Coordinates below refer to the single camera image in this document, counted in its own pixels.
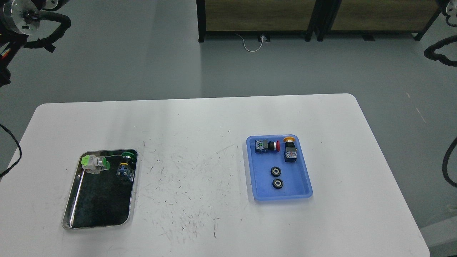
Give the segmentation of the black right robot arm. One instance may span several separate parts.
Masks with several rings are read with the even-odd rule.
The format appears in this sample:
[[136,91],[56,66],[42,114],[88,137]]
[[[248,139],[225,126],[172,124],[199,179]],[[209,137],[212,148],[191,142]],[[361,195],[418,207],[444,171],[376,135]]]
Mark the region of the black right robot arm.
[[[445,17],[447,26],[456,28],[456,15],[457,15],[457,1],[456,0],[437,0],[439,11]],[[449,46],[457,42],[457,36],[449,36],[442,39],[424,50],[424,57],[428,60],[438,61],[443,65],[456,67],[457,61],[451,60],[444,53],[440,52],[445,46]]]

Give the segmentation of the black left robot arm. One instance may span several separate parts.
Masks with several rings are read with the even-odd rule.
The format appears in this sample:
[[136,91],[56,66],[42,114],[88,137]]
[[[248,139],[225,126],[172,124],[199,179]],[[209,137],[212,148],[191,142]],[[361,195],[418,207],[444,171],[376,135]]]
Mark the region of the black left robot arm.
[[[57,13],[68,0],[2,0],[0,8],[0,86],[10,84],[10,70],[7,66],[18,51],[46,49],[54,52],[54,43],[61,39],[71,26],[68,16]],[[29,41],[28,38],[39,30],[41,21],[53,21],[59,26],[47,37]]]

